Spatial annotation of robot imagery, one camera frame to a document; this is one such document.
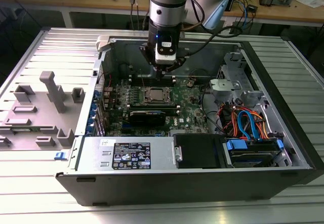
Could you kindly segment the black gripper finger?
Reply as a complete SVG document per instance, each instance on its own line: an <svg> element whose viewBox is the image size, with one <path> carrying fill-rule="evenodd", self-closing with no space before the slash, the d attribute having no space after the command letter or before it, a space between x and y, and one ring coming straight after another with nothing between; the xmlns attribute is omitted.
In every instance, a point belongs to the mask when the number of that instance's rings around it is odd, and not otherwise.
<svg viewBox="0 0 324 224"><path fill-rule="evenodd" d="M186 58L177 58L172 65L163 65L161 76L180 68L186 62Z"/></svg>
<svg viewBox="0 0 324 224"><path fill-rule="evenodd" d="M163 77L162 70L155 60L155 52L148 43L143 43L140 45L139 50L142 56L145 58L146 62L151 66L153 72L151 73L156 80L161 80Z"/></svg>

